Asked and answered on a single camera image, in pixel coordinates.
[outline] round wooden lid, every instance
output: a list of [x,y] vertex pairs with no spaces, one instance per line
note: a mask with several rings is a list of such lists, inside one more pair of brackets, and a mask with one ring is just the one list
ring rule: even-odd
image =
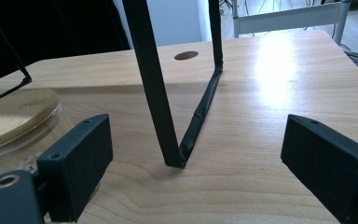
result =
[[0,146],[30,132],[58,107],[55,91],[26,91],[0,99]]

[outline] jar with wooden lid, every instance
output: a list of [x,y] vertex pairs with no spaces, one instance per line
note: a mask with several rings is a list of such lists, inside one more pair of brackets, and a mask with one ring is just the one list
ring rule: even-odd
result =
[[0,174],[33,172],[37,155],[73,127],[55,91],[25,91],[0,99]]

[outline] wood grain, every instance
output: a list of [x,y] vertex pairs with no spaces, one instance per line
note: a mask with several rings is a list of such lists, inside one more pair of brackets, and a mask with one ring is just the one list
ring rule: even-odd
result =
[[[322,32],[226,40],[224,73],[184,170],[166,167],[134,52],[28,66],[74,122],[109,113],[114,161],[79,223],[336,223],[282,164],[289,113],[358,142],[358,68]],[[191,60],[176,61],[195,50]],[[182,139],[213,73],[212,44],[158,49]],[[0,80],[0,90],[12,84]]]

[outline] white chair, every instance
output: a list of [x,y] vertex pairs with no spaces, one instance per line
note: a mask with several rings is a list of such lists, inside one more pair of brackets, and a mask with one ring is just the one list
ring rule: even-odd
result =
[[232,0],[234,37],[239,35],[335,24],[334,41],[339,45],[351,0],[266,14],[239,17],[237,0]]

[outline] wooden tabletop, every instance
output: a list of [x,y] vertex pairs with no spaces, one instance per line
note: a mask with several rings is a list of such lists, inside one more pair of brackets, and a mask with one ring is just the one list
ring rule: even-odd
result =
[[[195,50],[191,60],[178,53]],[[79,223],[337,223],[282,163],[287,115],[358,142],[358,68],[322,32],[223,41],[224,72],[184,170],[166,167],[132,50],[28,66],[74,123],[109,113],[114,161]],[[213,73],[212,43],[158,49],[181,140]],[[0,91],[17,84],[14,74]]]

